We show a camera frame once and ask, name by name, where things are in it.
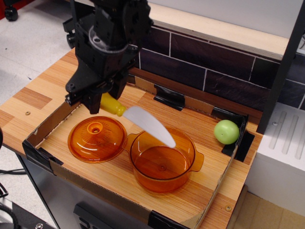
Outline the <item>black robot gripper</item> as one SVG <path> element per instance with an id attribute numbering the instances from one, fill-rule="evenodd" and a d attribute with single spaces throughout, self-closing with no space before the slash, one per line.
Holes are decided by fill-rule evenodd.
<path id="1" fill-rule="evenodd" d="M 94 30 L 94 15 L 82 17 L 75 24 L 75 55 L 78 67 L 67 82 L 65 101 L 82 103 L 90 114 L 98 114 L 103 93 L 118 100 L 127 84 L 128 70 L 139 53 L 138 46 L 125 44 L 108 50 Z"/>

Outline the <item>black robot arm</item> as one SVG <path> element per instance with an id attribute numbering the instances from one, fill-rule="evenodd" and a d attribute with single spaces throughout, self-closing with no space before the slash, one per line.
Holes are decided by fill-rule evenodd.
<path id="1" fill-rule="evenodd" d="M 67 82 L 65 101 L 81 103 L 97 114 L 105 93 L 119 99 L 129 69 L 150 33 L 153 20 L 146 0 L 70 1 L 72 18 L 63 23 L 78 67 Z"/>

